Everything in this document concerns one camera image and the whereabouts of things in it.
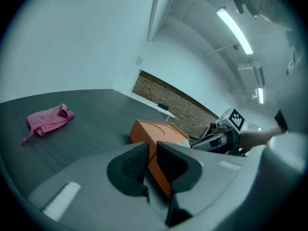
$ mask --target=dark gray table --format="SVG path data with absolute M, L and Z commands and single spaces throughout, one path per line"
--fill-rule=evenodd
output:
M 75 113 L 63 127 L 29 134 L 26 117 L 65 103 Z M 155 109 L 115 90 L 75 90 L 0 103 L 0 155 L 18 191 L 27 197 L 39 184 L 76 160 L 130 144 L 136 119 L 164 122 Z

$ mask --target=pink towel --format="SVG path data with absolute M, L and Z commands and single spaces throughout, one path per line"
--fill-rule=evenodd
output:
M 29 115 L 27 119 L 31 126 L 30 134 L 21 141 L 21 144 L 24 144 L 28 139 L 30 139 L 34 132 L 42 137 L 47 132 L 63 126 L 70 118 L 73 118 L 74 116 L 75 114 L 69 111 L 64 103 L 49 110 L 44 110 Z

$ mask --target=fluorescent light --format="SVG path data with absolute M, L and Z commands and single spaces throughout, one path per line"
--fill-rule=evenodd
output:
M 223 20 L 224 23 L 231 29 L 231 31 L 234 33 L 240 44 L 242 45 L 242 48 L 244 49 L 246 55 L 253 54 L 252 49 L 245 38 L 244 33 L 241 31 L 239 26 L 236 24 L 236 22 L 232 19 L 232 17 L 225 11 L 223 8 L 220 8 L 217 10 L 216 14 Z
M 258 88 L 258 96 L 259 96 L 259 102 L 261 104 L 264 104 L 264 97 L 263 97 L 263 88 Z

